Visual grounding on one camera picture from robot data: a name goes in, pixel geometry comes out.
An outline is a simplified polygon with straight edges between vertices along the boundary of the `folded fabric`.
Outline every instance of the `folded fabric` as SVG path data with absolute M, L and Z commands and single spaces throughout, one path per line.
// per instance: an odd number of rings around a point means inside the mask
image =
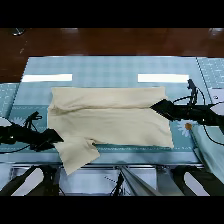
M 166 99 L 165 88 L 52 88 L 48 127 L 67 174 L 96 159 L 91 143 L 173 148 L 169 121 L 149 107 Z
M 206 126 L 209 136 L 224 144 L 224 135 L 218 127 Z M 200 153 L 196 150 L 201 162 L 224 183 L 224 146 L 212 142 L 202 125 L 193 125 L 192 135 Z

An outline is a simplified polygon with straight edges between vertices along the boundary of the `dark brown surface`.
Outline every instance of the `dark brown surface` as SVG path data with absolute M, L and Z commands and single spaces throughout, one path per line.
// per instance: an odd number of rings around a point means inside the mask
M 0 82 L 19 82 L 30 56 L 224 57 L 224 28 L 0 28 Z

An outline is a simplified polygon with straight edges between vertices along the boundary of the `table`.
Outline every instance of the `table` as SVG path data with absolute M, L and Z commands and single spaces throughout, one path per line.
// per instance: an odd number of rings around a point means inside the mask
M 116 87 L 136 88 L 165 86 L 170 100 L 190 94 L 187 83 L 138 83 L 137 75 L 188 74 L 210 102 L 202 73 L 195 57 L 163 56 L 62 56 L 30 57 L 23 75 L 73 74 L 70 82 L 21 82 L 9 116 L 10 120 L 22 123 L 34 111 L 43 119 L 35 123 L 39 131 L 46 129 L 47 107 L 51 102 L 51 87 Z M 93 164 L 196 164 L 194 143 L 187 132 L 178 130 L 183 122 L 171 122 L 174 149 L 162 147 L 136 147 L 98 145 L 101 156 Z M 1 146 L 0 150 L 11 151 L 23 147 L 23 143 Z M 61 162 L 55 149 L 36 153 L 23 150 L 0 155 L 0 162 L 12 163 L 58 163 Z

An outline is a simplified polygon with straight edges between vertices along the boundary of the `white strip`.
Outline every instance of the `white strip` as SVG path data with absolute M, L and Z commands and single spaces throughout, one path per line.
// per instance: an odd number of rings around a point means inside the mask
M 24 75 L 22 82 L 72 81 L 72 74 L 58 75 Z
M 187 83 L 189 75 L 138 74 L 138 82 L 179 82 Z

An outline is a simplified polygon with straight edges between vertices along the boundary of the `beige cloth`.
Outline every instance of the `beige cloth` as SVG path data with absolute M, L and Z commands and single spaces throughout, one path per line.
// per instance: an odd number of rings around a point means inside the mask
M 165 88 L 52 88 L 48 127 L 67 174 L 99 157 L 92 143 L 173 148 L 169 121 L 149 107 L 166 99 Z

